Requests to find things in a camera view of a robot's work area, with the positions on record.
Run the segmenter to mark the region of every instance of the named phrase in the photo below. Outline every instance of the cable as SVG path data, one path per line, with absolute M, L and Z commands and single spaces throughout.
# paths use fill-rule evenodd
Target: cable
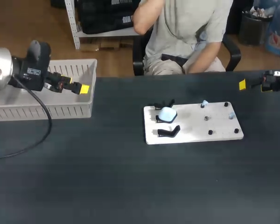
M 6 159 L 6 158 L 10 158 L 10 157 L 14 157 L 14 156 L 17 156 L 17 155 L 20 155 L 22 153 L 25 153 L 33 148 L 35 148 L 36 146 L 42 144 L 46 138 L 50 135 L 51 133 L 51 130 L 52 130 L 52 117 L 46 107 L 46 105 L 31 91 L 29 90 L 18 78 L 16 78 L 15 76 L 13 76 L 13 78 L 15 79 L 15 81 L 17 81 L 17 83 L 23 88 L 25 89 L 31 96 L 33 96 L 34 99 L 36 99 L 36 101 L 42 106 L 42 108 L 45 110 L 47 116 L 48 116 L 48 122 L 49 122 L 49 126 L 48 126 L 48 130 L 47 132 L 45 133 L 45 135 L 42 137 L 42 139 L 40 139 L 38 142 L 34 143 L 33 145 L 31 146 L 28 146 L 18 152 L 15 152 L 15 153 L 11 153 L 11 154 L 7 154 L 7 155 L 3 155 L 3 156 L 0 156 L 0 160 L 1 159 Z

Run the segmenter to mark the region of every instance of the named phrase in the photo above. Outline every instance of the man's arm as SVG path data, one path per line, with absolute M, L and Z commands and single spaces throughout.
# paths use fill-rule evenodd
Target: man's arm
M 144 4 L 140 4 L 133 16 L 136 33 L 144 35 L 154 25 L 164 4 L 165 0 L 147 0 Z
M 205 72 L 216 59 L 221 47 L 221 42 L 209 43 L 201 51 L 196 61 L 189 67 L 187 73 Z
M 217 8 L 214 11 L 210 21 L 206 26 L 207 45 L 201 51 L 196 61 L 189 67 L 187 73 L 205 72 L 212 62 L 216 59 L 223 36 L 226 30 L 226 24 L 232 0 L 217 0 Z

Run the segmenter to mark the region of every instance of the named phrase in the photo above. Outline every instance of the black clip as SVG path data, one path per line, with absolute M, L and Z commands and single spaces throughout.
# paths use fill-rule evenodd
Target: black clip
M 175 136 L 179 133 L 181 130 L 181 127 L 178 125 L 173 131 L 166 131 L 163 129 L 158 129 L 158 135 L 159 137 L 170 137 L 175 138 Z
M 163 102 L 162 104 L 155 103 L 155 104 L 154 104 L 154 107 L 155 107 L 155 110 L 156 110 L 156 111 L 159 111 L 159 110 L 163 109 L 164 107 L 170 107 L 170 108 L 172 108 L 174 104 L 175 104 L 175 100 L 172 99 L 168 105 L 165 105 L 165 102 Z
M 167 124 L 172 124 L 173 121 L 176 119 L 177 117 L 177 113 L 176 113 L 176 116 L 172 119 L 172 121 L 168 122 L 168 121 L 164 121 L 164 120 L 161 120 L 160 117 L 157 115 L 155 116 L 155 119 L 157 120 L 157 123 L 167 123 Z

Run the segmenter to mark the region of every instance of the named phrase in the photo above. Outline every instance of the metal shelf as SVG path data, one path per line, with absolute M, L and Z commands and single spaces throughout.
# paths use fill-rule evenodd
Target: metal shelf
M 104 37 L 104 36 L 137 36 L 134 28 L 126 28 L 120 30 L 114 30 L 110 32 L 100 33 L 100 34 L 85 34 L 82 31 L 78 32 L 78 37 Z
M 75 16 L 75 3 L 74 0 L 65 0 L 66 10 L 69 17 L 70 28 L 73 35 L 76 49 L 80 49 L 80 38 L 81 37 L 109 37 L 109 36 L 136 36 L 138 35 L 134 28 L 120 29 L 100 34 L 85 34 L 78 27 Z

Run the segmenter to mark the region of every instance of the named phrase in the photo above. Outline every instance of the chair armrest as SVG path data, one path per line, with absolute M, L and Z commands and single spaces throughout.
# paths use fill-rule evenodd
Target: chair armrest
M 144 64 L 142 54 L 142 36 L 135 36 L 133 43 L 133 68 L 135 76 L 144 75 Z
M 240 62 L 242 55 L 238 46 L 227 35 L 224 35 L 223 44 L 230 53 L 230 61 L 226 68 L 226 71 L 234 71 L 238 63 Z

